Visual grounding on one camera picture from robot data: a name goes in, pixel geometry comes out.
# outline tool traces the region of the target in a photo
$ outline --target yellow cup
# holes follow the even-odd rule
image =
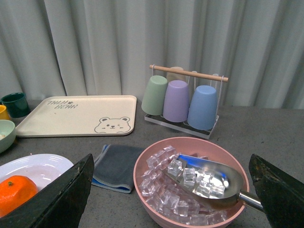
[[[0,120],[10,120],[9,113],[5,105],[0,104]]]

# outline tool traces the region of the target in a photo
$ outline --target orange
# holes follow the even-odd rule
[[[38,192],[36,184],[25,176],[11,176],[0,183],[0,217],[28,201]]]

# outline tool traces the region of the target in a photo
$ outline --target scoop handle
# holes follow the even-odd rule
[[[241,190],[239,192],[238,199],[243,201],[247,206],[256,209],[257,211],[262,212],[264,214],[263,206],[260,202],[260,199],[256,195]]]

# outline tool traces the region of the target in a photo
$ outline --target wooden rod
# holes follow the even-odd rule
[[[206,75],[206,74],[201,74],[201,73],[196,73],[196,72],[191,72],[191,71],[186,71],[186,70],[178,70],[174,68],[167,68],[167,67],[162,67],[162,66],[156,66],[150,65],[150,69],[154,70],[161,70],[165,72],[171,72],[171,73],[176,73],[180,75],[187,75],[191,77],[199,77],[199,78],[204,78],[204,79],[209,79],[209,80],[214,80],[214,81],[222,81],[222,77],[216,76],[216,75]],[[223,77],[223,82],[228,82],[227,77]]]

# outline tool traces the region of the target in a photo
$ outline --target green bowl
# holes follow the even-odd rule
[[[14,122],[10,120],[0,120],[0,153],[8,149],[16,138],[16,128]]]

